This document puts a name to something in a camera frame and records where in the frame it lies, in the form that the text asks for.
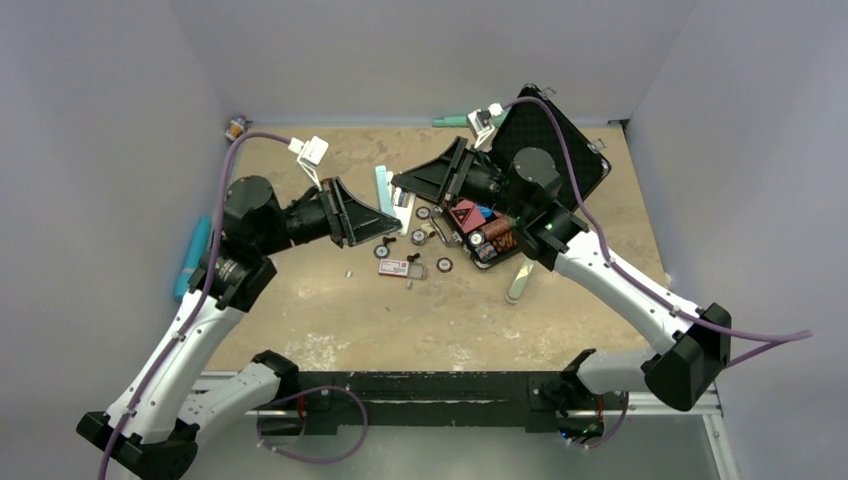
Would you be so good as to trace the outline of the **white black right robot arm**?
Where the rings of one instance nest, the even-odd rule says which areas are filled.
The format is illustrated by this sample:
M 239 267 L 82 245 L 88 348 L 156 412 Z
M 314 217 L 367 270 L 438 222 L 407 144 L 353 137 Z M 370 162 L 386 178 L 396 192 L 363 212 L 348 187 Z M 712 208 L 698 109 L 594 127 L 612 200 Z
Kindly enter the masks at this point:
M 563 371 L 564 399 L 584 407 L 601 394 L 649 392 L 691 410 L 729 362 L 729 312 L 683 299 L 606 250 L 599 229 L 560 201 L 564 178 L 547 151 L 523 148 L 501 169 L 480 163 L 466 144 L 457 138 L 441 156 L 394 175 L 392 185 L 443 209 L 469 200 L 501 213 L 526 257 L 585 288 L 648 344 L 582 352 Z

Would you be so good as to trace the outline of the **beige green stapler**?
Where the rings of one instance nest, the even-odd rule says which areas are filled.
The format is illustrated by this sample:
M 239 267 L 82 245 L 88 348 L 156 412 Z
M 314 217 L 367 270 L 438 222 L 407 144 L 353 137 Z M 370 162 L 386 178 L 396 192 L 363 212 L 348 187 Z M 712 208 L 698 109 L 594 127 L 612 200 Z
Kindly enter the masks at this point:
M 520 300 L 526 288 L 528 280 L 534 270 L 535 265 L 536 262 L 531 259 L 524 259 L 522 261 L 521 266 L 519 267 L 516 275 L 513 278 L 512 283 L 510 284 L 506 292 L 505 300 L 508 303 L 516 304 Z

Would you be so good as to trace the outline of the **light blue stapler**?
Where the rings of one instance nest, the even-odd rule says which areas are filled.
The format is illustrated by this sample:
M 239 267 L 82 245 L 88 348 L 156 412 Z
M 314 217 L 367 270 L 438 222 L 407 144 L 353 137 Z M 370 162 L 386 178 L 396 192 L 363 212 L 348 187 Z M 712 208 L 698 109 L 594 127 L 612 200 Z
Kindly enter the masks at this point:
M 410 230 L 416 195 L 392 184 L 394 174 L 384 165 L 374 169 L 377 199 L 380 210 L 401 222 L 398 233 L 406 236 Z

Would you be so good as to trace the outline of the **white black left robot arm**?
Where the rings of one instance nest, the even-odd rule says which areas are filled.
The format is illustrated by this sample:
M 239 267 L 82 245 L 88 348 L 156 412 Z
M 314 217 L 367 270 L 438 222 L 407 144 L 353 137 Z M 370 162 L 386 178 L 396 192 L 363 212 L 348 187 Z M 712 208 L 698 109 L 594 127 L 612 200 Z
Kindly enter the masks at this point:
M 354 247 L 401 222 L 355 198 L 336 178 L 281 206 L 261 176 L 236 180 L 222 218 L 192 274 L 179 310 L 137 377 L 106 410 L 85 414 L 77 432 L 138 479 L 178 479 L 200 446 L 247 411 L 284 409 L 301 388 L 283 356 L 255 355 L 233 378 L 199 397 L 191 390 L 212 354 L 276 275 L 272 256 L 322 238 Z

